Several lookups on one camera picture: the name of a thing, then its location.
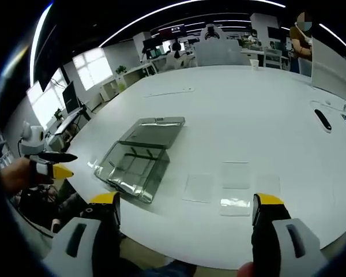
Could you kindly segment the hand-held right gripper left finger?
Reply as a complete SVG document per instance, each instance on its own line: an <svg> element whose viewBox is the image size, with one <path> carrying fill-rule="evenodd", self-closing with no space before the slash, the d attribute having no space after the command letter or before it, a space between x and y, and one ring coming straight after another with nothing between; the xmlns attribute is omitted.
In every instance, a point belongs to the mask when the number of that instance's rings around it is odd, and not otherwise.
<svg viewBox="0 0 346 277"><path fill-rule="evenodd" d="M96 276L119 255L119 193L94 197L81 217L74 217L54 235L42 263L53 276Z"/></svg>

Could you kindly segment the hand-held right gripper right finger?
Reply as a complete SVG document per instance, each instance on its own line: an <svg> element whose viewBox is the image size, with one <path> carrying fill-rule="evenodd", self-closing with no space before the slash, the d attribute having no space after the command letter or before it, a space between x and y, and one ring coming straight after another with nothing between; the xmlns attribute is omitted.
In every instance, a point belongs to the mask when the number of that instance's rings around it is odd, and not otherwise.
<svg viewBox="0 0 346 277"><path fill-rule="evenodd" d="M318 237L271 194L254 194L251 244L254 276L316 276L327 264Z"/></svg>

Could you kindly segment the person's left hand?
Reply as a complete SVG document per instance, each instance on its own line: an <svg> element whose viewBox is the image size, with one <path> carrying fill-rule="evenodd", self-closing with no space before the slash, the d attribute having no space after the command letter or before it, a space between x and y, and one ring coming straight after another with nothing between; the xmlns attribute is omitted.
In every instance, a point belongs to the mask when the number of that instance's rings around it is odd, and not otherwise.
<svg viewBox="0 0 346 277"><path fill-rule="evenodd" d="M32 163L27 158L16 159L7 167L0 169L0 179L7 194L16 194L35 185Z"/></svg>

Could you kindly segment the person's right hand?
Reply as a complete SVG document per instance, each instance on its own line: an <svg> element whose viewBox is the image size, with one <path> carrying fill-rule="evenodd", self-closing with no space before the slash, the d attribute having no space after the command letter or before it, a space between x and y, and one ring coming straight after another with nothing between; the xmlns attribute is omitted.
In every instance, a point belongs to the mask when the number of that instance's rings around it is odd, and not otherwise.
<svg viewBox="0 0 346 277"><path fill-rule="evenodd" d="M258 277L261 276L261 268L257 263L249 261L242 265L237 271L237 277Z"/></svg>

